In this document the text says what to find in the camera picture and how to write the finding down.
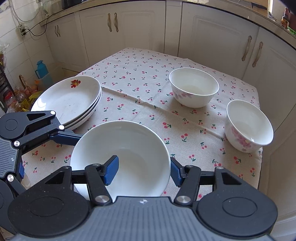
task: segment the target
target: cabinet door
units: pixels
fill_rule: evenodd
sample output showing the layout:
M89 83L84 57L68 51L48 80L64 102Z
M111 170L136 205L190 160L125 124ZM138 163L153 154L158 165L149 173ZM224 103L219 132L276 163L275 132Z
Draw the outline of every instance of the cabinet door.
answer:
M206 6L183 3L178 56L241 79L257 32L257 25L240 17ZM249 51L242 61L246 49Z
M114 13L111 14L110 5L79 11L84 43L90 65L94 65L113 54L111 51L112 36L107 24L108 13L110 13L111 30L115 31L112 18Z
M258 52L262 42L261 54ZM274 131L296 103L296 51L277 36L260 28L243 81L255 86L260 108Z
M85 67L84 55L78 36L74 14L55 20L57 26L59 47L63 58L63 67L73 71L83 71Z
M274 133L272 143L263 147L259 190L278 208L278 219L271 232L274 240L296 237L295 119L296 106Z
M57 33L57 25L55 21L47 25L46 37L54 60L56 62L64 63L65 55L61 49L62 40Z
M132 1L110 5L112 53L126 47L163 53L165 1ZM117 14L118 32L114 26Z

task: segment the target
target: stack of plates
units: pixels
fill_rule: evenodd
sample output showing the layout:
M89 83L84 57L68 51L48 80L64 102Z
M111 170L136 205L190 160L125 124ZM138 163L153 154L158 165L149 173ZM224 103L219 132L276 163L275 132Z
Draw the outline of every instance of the stack of plates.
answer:
M95 78L74 76L43 92L31 111L54 110L59 122L73 130L90 118L101 97L102 88Z

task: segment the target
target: cherry print tablecloth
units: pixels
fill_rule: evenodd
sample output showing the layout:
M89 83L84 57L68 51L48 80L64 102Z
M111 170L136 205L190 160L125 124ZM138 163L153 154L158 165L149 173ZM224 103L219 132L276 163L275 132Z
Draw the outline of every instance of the cherry print tablecloth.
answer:
M219 92L206 107L192 109L174 99L168 76L180 67L201 69L219 82ZM79 75L97 78L103 95L94 114L75 133L84 134L108 121L135 121L155 131L182 165L196 165L206 171L223 166L257 188L262 150L242 153L224 134L229 101L241 99L259 107L255 87L189 59L135 48L115 53ZM23 165L32 185L70 165L72 151L72 146L49 141L25 154ZM174 198L177 192L170 179L163 196ZM211 187L202 186L198 198L209 192Z

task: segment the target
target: countertop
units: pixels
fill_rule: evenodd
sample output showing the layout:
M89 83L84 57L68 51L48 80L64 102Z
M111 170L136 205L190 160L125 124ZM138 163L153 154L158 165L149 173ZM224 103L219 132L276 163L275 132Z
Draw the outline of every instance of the countertop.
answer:
M78 4L76 6L73 6L71 8L68 8L66 10L60 11L54 15L52 15L48 19L48 23L52 22L58 18L61 18L65 15L91 8L96 7L104 4L110 4L110 3L117 3L117 2L124 2L126 0L88 0L81 4ZM290 46L292 46L294 49L296 49L296 36L292 35L288 30L284 29L271 19L269 19L266 16L263 16L262 14L248 8L245 6L242 6L240 4L237 4L235 2L231 2L229 0L183 0L183 2L189 2L189 3L195 3L200 5L206 5L209 7L213 7L216 9L220 9L223 11L226 11L228 13L234 14L236 16L245 18L265 29L272 32L276 36L280 37L282 40L284 40L286 43L288 43ZM46 19L43 20L40 25L43 26L46 24Z

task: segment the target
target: electrical outlet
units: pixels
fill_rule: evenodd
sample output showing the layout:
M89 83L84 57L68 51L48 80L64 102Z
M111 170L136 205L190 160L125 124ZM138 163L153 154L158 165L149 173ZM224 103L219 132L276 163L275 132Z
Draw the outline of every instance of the electrical outlet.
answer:
M23 23L20 23L19 25L18 25L18 29L19 29L19 31L20 31L20 35L22 36L22 37L24 37L27 33L25 32L25 26L24 26L24 24Z

